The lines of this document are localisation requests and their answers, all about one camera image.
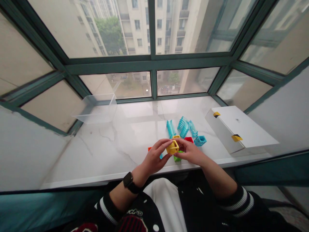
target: green toy block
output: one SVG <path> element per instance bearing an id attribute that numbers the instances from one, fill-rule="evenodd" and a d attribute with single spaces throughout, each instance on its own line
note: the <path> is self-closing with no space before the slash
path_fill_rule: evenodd
<path id="1" fill-rule="evenodd" d="M 174 156 L 174 161 L 175 162 L 179 162 L 179 161 L 181 161 L 181 158 L 178 158 L 178 157 Z"/>

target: marble countertop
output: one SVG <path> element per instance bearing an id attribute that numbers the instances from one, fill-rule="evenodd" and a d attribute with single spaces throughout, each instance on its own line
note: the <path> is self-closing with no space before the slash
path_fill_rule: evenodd
<path id="1" fill-rule="evenodd" d="M 166 121 L 177 130 L 182 116 L 192 120 L 199 135 L 206 137 L 200 149 L 222 167 L 236 166 L 271 157 L 268 153 L 232 157 L 205 120 L 219 107 L 212 97 L 182 98 L 117 105 L 114 119 L 105 124 L 83 124 L 71 139 L 41 189 L 59 188 L 123 178 L 159 139 L 168 138 Z M 197 168 L 171 157 L 159 173 Z"/>

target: blue toy piece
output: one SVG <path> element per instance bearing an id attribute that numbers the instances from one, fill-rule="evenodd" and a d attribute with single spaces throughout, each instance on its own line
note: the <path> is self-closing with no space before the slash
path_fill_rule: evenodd
<path id="1" fill-rule="evenodd" d="M 181 138 L 184 139 L 186 137 L 186 135 L 189 131 L 189 128 L 190 128 L 190 126 L 189 126 L 188 120 L 184 116 L 182 116 L 180 121 L 179 121 L 178 127 L 177 127 L 177 129 L 180 131 L 180 137 Z"/>
<path id="2" fill-rule="evenodd" d="M 172 120 L 166 122 L 166 127 L 167 127 L 167 131 L 168 131 L 168 135 L 170 137 L 170 139 L 176 135 L 176 132 L 175 132 L 175 128 L 173 126 L 173 122 Z"/>
<path id="3" fill-rule="evenodd" d="M 207 142 L 207 140 L 206 140 L 204 135 L 200 135 L 200 136 L 196 137 L 196 139 L 194 140 L 194 144 L 198 147 L 202 146 L 206 142 Z"/>
<path id="4" fill-rule="evenodd" d="M 190 131 L 191 131 L 192 137 L 197 137 L 198 136 L 198 132 L 195 129 L 195 126 L 194 126 L 194 124 L 193 124 L 193 122 L 191 120 L 189 121 L 189 125 L 190 125 Z"/>

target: person's right hand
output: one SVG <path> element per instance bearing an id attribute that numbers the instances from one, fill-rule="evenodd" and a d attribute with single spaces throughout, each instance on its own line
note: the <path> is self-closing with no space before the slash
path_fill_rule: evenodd
<path id="1" fill-rule="evenodd" d="M 194 143 L 179 138 L 173 140 L 176 140 L 179 149 L 183 151 L 183 153 L 175 153 L 174 156 L 199 166 L 202 166 L 206 162 L 207 156 Z"/>

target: black watch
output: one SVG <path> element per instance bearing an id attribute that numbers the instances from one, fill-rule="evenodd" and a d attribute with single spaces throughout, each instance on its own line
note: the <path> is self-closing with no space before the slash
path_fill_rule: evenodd
<path id="1" fill-rule="evenodd" d="M 137 187 L 133 183 L 133 177 L 132 177 L 131 172 L 126 174 L 126 176 L 123 178 L 123 184 L 124 184 L 125 188 L 127 188 L 128 190 L 130 190 L 134 194 L 138 194 L 142 190 L 142 188 Z"/>

